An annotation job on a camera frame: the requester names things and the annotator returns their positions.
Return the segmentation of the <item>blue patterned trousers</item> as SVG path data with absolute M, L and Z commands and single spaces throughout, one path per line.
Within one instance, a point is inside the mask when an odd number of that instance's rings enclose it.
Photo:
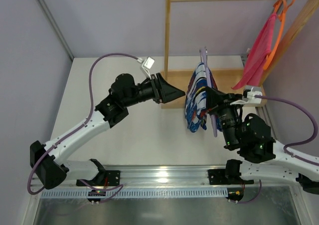
M 212 72 L 210 71 L 212 87 L 214 84 Z M 199 128 L 207 129 L 207 109 L 206 93 L 204 88 L 207 86 L 204 64 L 201 62 L 197 65 L 187 87 L 184 115 L 187 122 L 187 128 L 190 132 L 195 133 Z

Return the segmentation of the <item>lilac clothes hanger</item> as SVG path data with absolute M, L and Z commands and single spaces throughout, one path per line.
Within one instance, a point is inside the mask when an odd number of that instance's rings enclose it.
M 202 47 L 199 49 L 199 53 L 200 53 L 200 58 L 201 58 L 201 62 L 204 64 L 204 68 L 205 68 L 205 74 L 206 74 L 206 81 L 207 81 L 207 86 L 212 88 L 212 82 L 211 82 L 211 77 L 210 77 L 210 69 L 208 67 L 208 63 L 207 63 L 207 49 L 206 47 Z M 216 138 L 217 137 L 217 123 L 216 123 L 216 118 L 214 115 L 210 115 L 210 119 L 211 119 L 211 125 L 212 125 L 212 130 L 213 130 L 213 135 Z

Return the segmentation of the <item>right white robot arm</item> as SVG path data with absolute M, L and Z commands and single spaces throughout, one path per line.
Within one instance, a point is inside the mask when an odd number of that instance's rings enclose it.
M 292 101 L 264 96 L 261 89 L 247 86 L 243 94 L 224 93 L 205 87 L 206 109 L 218 118 L 225 140 L 225 149 L 236 151 L 244 161 L 229 160 L 226 176 L 230 179 L 265 179 L 298 183 L 303 191 L 319 193 L 319 159 L 295 150 L 295 146 L 313 141 L 319 126 L 313 115 Z M 242 116 L 245 105 L 257 105 L 262 100 L 272 100 L 294 106 L 310 119 L 312 135 L 303 141 L 284 145 L 271 135 L 271 127 L 254 113 Z

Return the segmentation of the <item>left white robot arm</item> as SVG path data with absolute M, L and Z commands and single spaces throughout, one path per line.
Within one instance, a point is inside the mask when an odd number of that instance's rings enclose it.
M 31 144 L 30 165 L 47 190 L 67 180 L 76 180 L 81 186 L 85 183 L 102 186 L 107 171 L 100 162 L 96 159 L 69 161 L 68 158 L 89 140 L 121 122 L 129 114 L 128 107 L 148 100 L 165 104 L 184 95 L 184 91 L 168 84 L 160 73 L 138 84 L 132 75 L 121 74 L 111 85 L 109 95 L 83 122 L 59 138 Z

